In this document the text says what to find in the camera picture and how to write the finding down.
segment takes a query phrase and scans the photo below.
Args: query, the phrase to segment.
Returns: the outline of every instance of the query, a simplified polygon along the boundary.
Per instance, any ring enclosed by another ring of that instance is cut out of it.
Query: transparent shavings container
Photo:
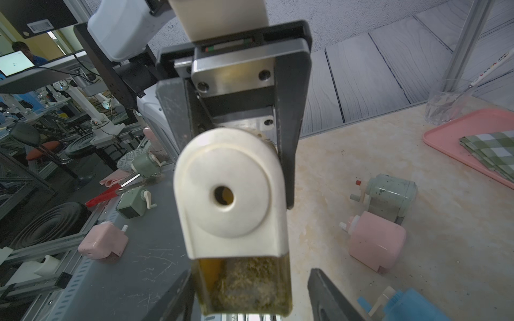
[[[282,257],[205,258],[192,261],[204,315],[260,313],[287,316],[292,310],[289,254]]]

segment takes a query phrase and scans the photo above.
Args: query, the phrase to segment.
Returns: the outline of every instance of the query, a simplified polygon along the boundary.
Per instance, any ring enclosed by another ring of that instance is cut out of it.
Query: glass cup
[[[469,87],[470,84],[471,81],[465,79],[438,81],[430,90],[425,120],[441,125],[457,118],[475,90],[475,87]]]

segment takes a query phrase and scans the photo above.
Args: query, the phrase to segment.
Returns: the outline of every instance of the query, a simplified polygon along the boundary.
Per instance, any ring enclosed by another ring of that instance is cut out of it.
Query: person
[[[21,41],[16,41],[12,43],[12,50],[21,51],[23,54],[34,64],[34,66],[41,66],[48,62],[48,60],[43,57],[36,56],[30,51],[29,46],[26,43]]]

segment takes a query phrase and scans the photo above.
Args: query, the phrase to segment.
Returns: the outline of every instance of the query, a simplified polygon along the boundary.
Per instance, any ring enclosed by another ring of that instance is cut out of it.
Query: pink tray
[[[514,129],[514,112],[503,109],[480,109],[423,134],[423,141],[430,147],[445,153],[499,181],[514,190],[514,183],[488,170],[458,142],[464,136],[495,133]]]

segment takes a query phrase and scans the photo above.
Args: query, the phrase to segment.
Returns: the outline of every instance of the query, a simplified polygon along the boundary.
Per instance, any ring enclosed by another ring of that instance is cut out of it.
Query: marble table surface
[[[464,113],[495,107],[472,99]],[[321,268],[362,314],[387,287],[413,288],[452,320],[514,319],[514,191],[425,145],[425,105],[300,140],[288,211],[293,311],[312,320],[307,280]],[[396,265],[376,273],[348,253],[339,222],[360,215],[355,181],[388,174],[416,182]]]

